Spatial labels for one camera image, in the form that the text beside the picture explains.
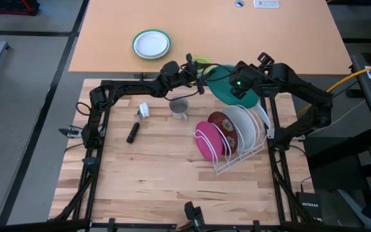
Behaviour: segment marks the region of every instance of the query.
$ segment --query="white mug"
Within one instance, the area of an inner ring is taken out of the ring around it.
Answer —
[[[180,120],[188,120],[187,110],[189,107],[188,100],[185,98],[170,101],[168,104],[173,118]]]

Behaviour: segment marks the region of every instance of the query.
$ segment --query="dish rack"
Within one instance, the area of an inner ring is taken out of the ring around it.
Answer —
[[[203,139],[203,141],[207,144],[211,151],[211,155],[213,156],[212,159],[212,165],[217,175],[220,175],[221,173],[227,171],[228,169],[232,168],[233,166],[239,164],[245,159],[248,159],[249,157],[257,154],[258,152],[264,150],[267,146],[266,138],[268,136],[268,130],[266,127],[270,128],[270,121],[268,119],[268,116],[264,109],[258,104],[253,108],[247,109],[244,106],[236,105],[236,106],[228,106],[228,107],[239,107],[241,108],[251,119],[251,126],[255,132],[255,139],[254,144],[251,146],[251,149],[244,151],[244,140],[238,141],[237,144],[237,150],[234,154],[231,154],[231,148],[230,145],[225,138],[224,134],[221,132],[221,130],[212,123],[212,125],[218,130],[222,141],[224,145],[225,155],[222,154],[216,154],[213,146],[211,145],[209,139],[206,135],[200,130],[196,130],[193,132],[193,135],[196,139]],[[237,132],[237,134],[240,137],[242,136],[242,133],[240,132],[239,128],[236,126],[236,124],[230,119],[230,121],[233,123],[234,128]]]

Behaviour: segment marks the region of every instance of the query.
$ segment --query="yellow cable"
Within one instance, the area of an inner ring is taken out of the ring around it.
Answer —
[[[339,82],[337,82],[336,84],[333,84],[332,87],[328,88],[326,90],[327,93],[330,93],[332,90],[334,90],[335,88],[337,88],[340,84],[343,84],[344,82],[350,80],[351,78],[353,77],[356,77],[362,73],[365,73],[367,71],[370,71],[371,70],[371,67],[369,68],[365,68],[364,70],[360,70],[358,72],[355,72],[355,73],[352,73],[350,74],[349,76],[343,78],[342,80],[340,80]],[[306,107],[304,107],[303,109],[301,109],[299,112],[298,112],[298,115],[303,115],[312,105],[311,104],[308,104]]]

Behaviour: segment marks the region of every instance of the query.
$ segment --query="pink plate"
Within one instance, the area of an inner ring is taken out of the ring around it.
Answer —
[[[222,138],[220,137],[218,130],[210,122],[207,122],[207,121],[199,122],[196,126],[195,135],[197,136],[196,143],[197,143],[198,149],[200,150],[201,154],[206,160],[213,160],[213,155],[211,154],[209,145],[205,142],[203,138],[201,138],[203,137],[202,133],[210,141],[211,146],[213,147],[215,151],[214,155],[217,155],[217,157],[219,157],[223,151],[223,142],[222,142]]]

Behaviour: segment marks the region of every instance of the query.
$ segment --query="wooden table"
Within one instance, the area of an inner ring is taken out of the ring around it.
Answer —
[[[89,91],[100,82],[86,79],[80,101],[89,103]],[[177,88],[168,97],[194,91]],[[174,120],[166,100],[145,95],[125,96],[112,107],[93,221],[115,218],[118,223],[176,224],[185,217],[184,204],[193,201],[195,206],[201,206],[206,224],[249,225],[259,220],[262,225],[278,225],[268,151],[255,154],[217,177],[211,163],[203,160],[191,132],[198,122],[207,120],[210,113],[221,110],[225,104],[208,88],[204,95],[188,99],[191,107],[188,122]],[[136,141],[128,144],[126,137],[138,105],[144,101],[150,105],[151,116],[141,122]],[[279,94],[276,102],[281,125],[294,122],[291,95]],[[87,120],[76,113],[73,125],[82,127]],[[79,143],[80,139],[70,139],[68,145]],[[292,144],[303,148],[299,142]],[[80,146],[65,153],[50,217],[58,215],[77,191],[85,151]],[[299,191],[300,182],[310,176],[306,157],[295,148],[286,154],[293,191]],[[304,188],[313,192],[311,180],[305,181]],[[284,194],[283,203],[286,219],[290,220]],[[82,205],[85,212],[86,203]]]
[[[162,59],[147,61],[131,47],[134,36],[157,28],[172,40]],[[220,64],[257,64],[267,52],[298,74],[348,74],[346,48],[326,0],[280,0],[279,9],[255,8],[245,0],[95,0],[90,1],[71,72],[159,72],[186,54]]]

